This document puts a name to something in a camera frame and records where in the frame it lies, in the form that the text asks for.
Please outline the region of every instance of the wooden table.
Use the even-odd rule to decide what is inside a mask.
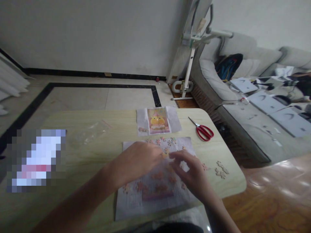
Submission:
[[[193,148],[198,158],[211,169],[208,178],[221,198],[243,192],[246,189],[245,177],[223,141],[208,114],[202,109],[177,110],[182,131],[166,134],[164,137],[191,137]],[[199,139],[196,123],[208,126],[215,136],[209,142]],[[66,144],[66,178],[57,179],[56,186],[47,187],[44,193],[6,193],[6,179],[0,185],[0,226],[1,232],[27,232],[46,216],[61,200],[91,178],[105,163],[111,161],[122,152],[123,141],[139,141],[156,139],[159,135],[137,136],[136,111],[67,111],[49,117],[43,129],[67,129],[66,139],[77,129],[84,129],[104,119],[112,129],[95,141],[80,148]],[[229,171],[226,179],[215,175],[216,162],[221,161]],[[147,216],[115,222],[115,205],[117,193],[111,195],[96,210],[86,232],[114,232],[126,227],[138,225],[155,218],[168,216],[187,208],[200,205],[195,202],[187,206],[167,209]]]

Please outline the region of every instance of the black floor border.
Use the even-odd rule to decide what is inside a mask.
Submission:
[[[51,70],[51,69],[37,69],[37,68],[25,68],[24,70],[28,74],[40,74],[40,75],[93,77],[93,78],[117,78],[117,79],[139,79],[139,80],[156,80],[156,78],[159,78],[159,80],[161,80],[161,81],[166,80],[166,78],[164,76],[154,76],[154,75],[111,73],[111,76],[106,76],[104,72]]]
[[[151,89],[156,107],[161,107],[160,98],[154,85],[125,85],[125,84],[96,84],[96,83],[48,83],[39,95],[28,105],[21,115],[11,124],[6,132],[0,137],[0,154],[6,149],[7,144],[12,143],[12,137],[17,136],[17,130],[21,129],[31,116],[40,107],[45,98],[54,87],[101,87],[101,88],[141,88]]]

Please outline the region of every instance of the white curtain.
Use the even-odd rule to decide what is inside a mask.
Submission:
[[[9,96],[20,97],[20,93],[27,92],[29,82],[26,77],[27,75],[0,54],[0,101]],[[5,114],[7,111],[0,104],[0,115]]]

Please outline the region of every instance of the cardboard sheet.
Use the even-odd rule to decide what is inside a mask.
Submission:
[[[137,129],[139,137],[181,131],[176,108],[137,109]]]
[[[195,156],[191,138],[164,138],[147,140],[163,149],[163,160],[150,173],[133,181],[118,190],[116,221],[127,218],[154,213],[163,209],[177,207],[196,199],[187,189],[186,185],[175,174],[169,162],[168,154],[178,150],[187,150]],[[126,150],[134,142],[124,142]],[[184,171],[189,167],[181,163]]]

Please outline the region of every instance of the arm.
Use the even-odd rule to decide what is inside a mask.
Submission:
[[[161,148],[136,142],[50,212],[32,232],[81,232],[96,208],[161,161]]]
[[[212,232],[240,233],[223,202],[209,183],[200,160],[184,150],[170,153],[169,157],[174,159],[174,162],[171,162],[170,165],[176,174],[193,195],[204,204]],[[190,168],[188,172],[180,168],[181,161],[187,163]]]

